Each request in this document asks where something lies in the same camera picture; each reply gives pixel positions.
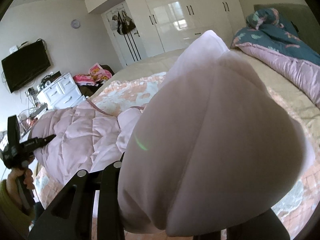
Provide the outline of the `left hand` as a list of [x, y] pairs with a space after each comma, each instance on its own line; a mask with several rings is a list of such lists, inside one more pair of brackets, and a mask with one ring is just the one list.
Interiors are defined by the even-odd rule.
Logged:
[[29, 168], [26, 170], [13, 168], [7, 177], [6, 189], [8, 196], [18, 208], [22, 207], [22, 199], [20, 197], [20, 187], [18, 186], [18, 183], [25, 185], [29, 190], [35, 189], [32, 175], [33, 172]]

